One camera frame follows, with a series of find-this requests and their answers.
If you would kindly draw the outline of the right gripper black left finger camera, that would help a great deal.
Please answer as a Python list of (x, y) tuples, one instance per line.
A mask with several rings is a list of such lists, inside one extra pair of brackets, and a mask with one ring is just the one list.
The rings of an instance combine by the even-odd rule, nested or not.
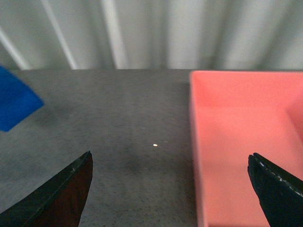
[(78, 157), (0, 215), (2, 227), (77, 227), (92, 181), (92, 154)]

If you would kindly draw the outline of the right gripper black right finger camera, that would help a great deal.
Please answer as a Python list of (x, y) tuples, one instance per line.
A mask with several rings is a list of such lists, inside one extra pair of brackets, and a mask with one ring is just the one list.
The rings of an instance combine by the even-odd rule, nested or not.
[(249, 155), (248, 174), (271, 227), (303, 225), (303, 181), (258, 153)]

